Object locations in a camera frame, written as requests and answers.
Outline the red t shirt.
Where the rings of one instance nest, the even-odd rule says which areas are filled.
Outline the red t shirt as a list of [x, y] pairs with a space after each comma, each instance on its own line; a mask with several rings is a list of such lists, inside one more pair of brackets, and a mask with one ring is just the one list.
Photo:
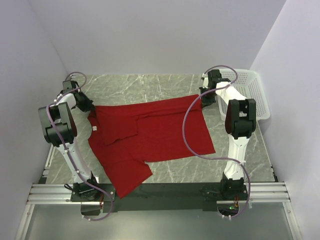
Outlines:
[[149, 163], [215, 153], [197, 95], [96, 106], [88, 139], [120, 198], [152, 175]]

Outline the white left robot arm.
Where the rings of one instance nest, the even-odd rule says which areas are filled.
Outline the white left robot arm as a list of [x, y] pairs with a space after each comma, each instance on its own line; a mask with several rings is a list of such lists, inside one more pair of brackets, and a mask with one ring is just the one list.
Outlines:
[[65, 80], [63, 90], [49, 107], [38, 109], [41, 129], [45, 140], [62, 154], [73, 176], [73, 185], [64, 187], [72, 191], [72, 196], [80, 201], [93, 202], [101, 197], [98, 182], [85, 163], [78, 144], [77, 128], [71, 110], [79, 108], [89, 112], [95, 108], [81, 90], [78, 82]]

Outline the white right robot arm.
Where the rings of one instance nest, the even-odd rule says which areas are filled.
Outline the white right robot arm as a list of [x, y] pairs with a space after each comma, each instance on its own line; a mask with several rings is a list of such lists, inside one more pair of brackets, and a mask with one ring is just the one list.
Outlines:
[[219, 193], [226, 200], [235, 199], [239, 194], [247, 192], [243, 167], [247, 145], [256, 130], [256, 101], [243, 96], [231, 85], [229, 79], [222, 77], [218, 69], [209, 70], [201, 79], [201, 94], [215, 90], [201, 97], [201, 106], [204, 108], [212, 105], [217, 96], [227, 105], [224, 126], [229, 139], [229, 160], [222, 174]]

